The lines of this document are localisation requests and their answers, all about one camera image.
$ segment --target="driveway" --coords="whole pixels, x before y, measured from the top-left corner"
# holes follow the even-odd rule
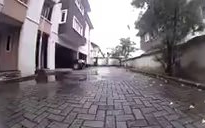
[[[0,86],[0,128],[205,128],[205,91],[121,68]]]

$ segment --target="balcony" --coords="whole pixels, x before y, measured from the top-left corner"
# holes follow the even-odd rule
[[[41,16],[40,25],[39,25],[38,29],[40,31],[43,31],[44,33],[47,33],[48,35],[50,35],[51,25],[52,25],[51,22],[47,18]]]
[[[86,44],[86,38],[76,32],[69,23],[60,24],[58,33],[61,39],[67,44],[73,46],[84,46]]]
[[[84,37],[73,39],[73,38],[70,38],[70,36],[65,33],[59,34],[59,36],[65,43],[72,45],[72,46],[84,46],[86,44],[86,38]]]
[[[27,3],[27,0],[26,3],[21,0],[4,0],[2,13],[23,23],[28,9]]]

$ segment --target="window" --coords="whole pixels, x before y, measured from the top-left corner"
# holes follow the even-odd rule
[[[84,15],[84,7],[81,3],[81,0],[75,0],[76,6],[79,8],[79,11]]]
[[[79,22],[79,20],[74,16],[73,17],[73,26],[76,32],[78,32],[81,36],[83,35],[83,26]]]
[[[8,35],[6,39],[6,51],[9,52],[11,50],[12,45],[12,36]]]
[[[24,4],[27,4],[28,0],[18,0],[20,1],[21,3],[24,3]]]
[[[61,23],[66,23],[68,10],[62,10]]]
[[[45,3],[42,8],[41,15],[47,20],[51,21],[52,11],[53,11],[53,8],[49,4]]]
[[[144,38],[145,38],[145,42],[148,42],[150,40],[149,33],[146,33]]]

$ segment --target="paved road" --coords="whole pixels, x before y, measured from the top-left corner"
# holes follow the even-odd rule
[[[205,128],[204,119],[205,91],[119,68],[0,86],[0,128]]]

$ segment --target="pillar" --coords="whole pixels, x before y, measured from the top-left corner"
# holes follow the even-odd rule
[[[22,76],[29,76],[36,70],[36,43],[44,0],[30,0],[27,16],[20,33],[18,66]]]

